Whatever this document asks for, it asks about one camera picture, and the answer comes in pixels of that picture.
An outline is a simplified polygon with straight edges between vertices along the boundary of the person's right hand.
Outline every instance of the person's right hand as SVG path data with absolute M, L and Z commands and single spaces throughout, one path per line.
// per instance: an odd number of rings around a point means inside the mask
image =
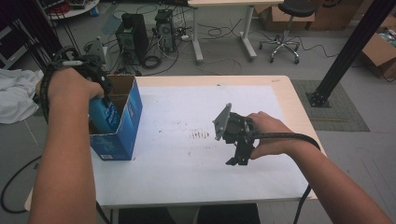
M 260 133 L 293 133 L 281 120 L 275 119 L 262 111 L 252 113 L 249 117 Z M 260 143 L 251 152 L 250 158 L 255 160 L 266 155 L 288 153 L 290 148 L 299 143 L 304 143 L 304 141 L 289 138 L 260 139 Z

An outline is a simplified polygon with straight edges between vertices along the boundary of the white cloth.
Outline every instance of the white cloth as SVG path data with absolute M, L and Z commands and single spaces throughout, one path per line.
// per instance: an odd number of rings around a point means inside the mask
M 32 100 L 42 71 L 0 69 L 0 123 L 14 123 L 33 115 L 38 105 Z

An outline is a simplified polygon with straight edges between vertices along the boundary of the blue cardboard box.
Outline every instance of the blue cardboard box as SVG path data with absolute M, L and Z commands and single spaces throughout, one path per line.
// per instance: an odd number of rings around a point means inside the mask
M 134 76 L 107 76 L 113 83 L 109 94 L 120 118 L 115 133 L 94 133 L 90 128 L 91 147 L 102 161 L 130 161 L 134 152 L 137 129 L 142 113 L 142 100 Z

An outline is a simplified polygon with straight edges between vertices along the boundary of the white paper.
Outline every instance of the white paper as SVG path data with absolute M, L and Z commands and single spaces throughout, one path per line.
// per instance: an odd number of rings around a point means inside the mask
M 228 103 L 247 116 L 283 119 L 270 86 L 140 87 L 142 117 L 131 161 L 92 154 L 101 205 L 256 202 L 296 199 L 306 181 L 287 156 L 229 166 L 235 146 L 215 140 L 212 120 Z

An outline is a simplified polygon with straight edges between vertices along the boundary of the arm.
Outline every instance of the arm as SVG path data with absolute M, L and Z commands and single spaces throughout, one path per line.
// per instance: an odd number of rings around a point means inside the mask
M 249 115 L 262 133 L 291 133 L 280 120 L 259 112 Z M 311 144 L 295 139 L 265 139 L 251 159 L 289 155 L 299 166 L 333 223 L 392 223 L 353 180 Z
M 49 84 L 49 129 L 35 180 L 29 223 L 96 223 L 88 103 L 99 84 L 72 68 Z

